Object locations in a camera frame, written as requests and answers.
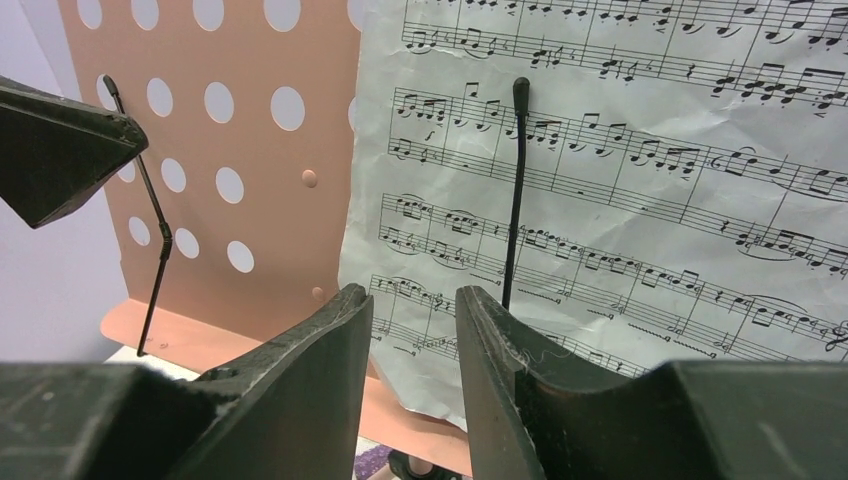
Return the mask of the pink music stand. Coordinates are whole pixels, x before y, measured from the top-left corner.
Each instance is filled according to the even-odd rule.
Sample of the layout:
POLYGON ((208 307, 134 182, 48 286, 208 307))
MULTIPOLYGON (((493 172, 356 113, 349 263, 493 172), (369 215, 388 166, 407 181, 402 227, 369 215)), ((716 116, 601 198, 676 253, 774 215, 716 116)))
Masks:
POLYGON ((434 171, 461 133, 499 128, 477 56, 513 48, 520 1, 63 1, 82 96, 146 132, 106 196, 130 297, 104 318, 201 370, 292 327, 348 281, 375 299, 361 435, 467 476, 456 289, 498 286, 509 201, 434 171))

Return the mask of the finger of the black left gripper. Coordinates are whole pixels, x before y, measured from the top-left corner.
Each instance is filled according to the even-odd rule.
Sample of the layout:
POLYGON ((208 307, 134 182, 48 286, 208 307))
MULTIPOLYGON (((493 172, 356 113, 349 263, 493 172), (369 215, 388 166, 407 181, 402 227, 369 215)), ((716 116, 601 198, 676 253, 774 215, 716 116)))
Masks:
POLYGON ((32 229, 80 209, 148 145, 125 114, 1 79, 1 198, 32 229))

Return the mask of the sheet music page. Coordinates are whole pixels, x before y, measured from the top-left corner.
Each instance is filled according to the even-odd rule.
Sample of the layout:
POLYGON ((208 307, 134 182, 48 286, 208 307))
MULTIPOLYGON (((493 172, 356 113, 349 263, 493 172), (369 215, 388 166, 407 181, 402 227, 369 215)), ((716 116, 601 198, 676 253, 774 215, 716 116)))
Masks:
POLYGON ((342 282, 410 411, 466 423, 454 295, 634 377, 847 358, 843 1, 352 1, 342 282), (517 148, 527 146, 517 244, 517 148))

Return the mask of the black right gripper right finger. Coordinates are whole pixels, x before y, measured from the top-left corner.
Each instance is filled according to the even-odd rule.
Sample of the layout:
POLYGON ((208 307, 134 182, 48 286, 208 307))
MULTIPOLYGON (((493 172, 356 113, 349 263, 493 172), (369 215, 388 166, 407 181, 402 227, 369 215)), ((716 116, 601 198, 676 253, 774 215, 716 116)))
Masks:
POLYGON ((476 479, 843 479, 847 368, 671 361, 607 370, 458 289, 476 479))

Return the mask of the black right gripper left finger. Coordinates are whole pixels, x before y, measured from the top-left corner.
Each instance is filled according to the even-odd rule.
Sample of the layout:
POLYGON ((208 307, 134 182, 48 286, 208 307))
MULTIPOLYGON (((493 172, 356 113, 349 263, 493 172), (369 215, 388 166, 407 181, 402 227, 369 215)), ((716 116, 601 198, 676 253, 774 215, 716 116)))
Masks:
POLYGON ((350 284, 194 380, 140 364, 5 363, 5 479, 348 479, 373 300, 350 284))

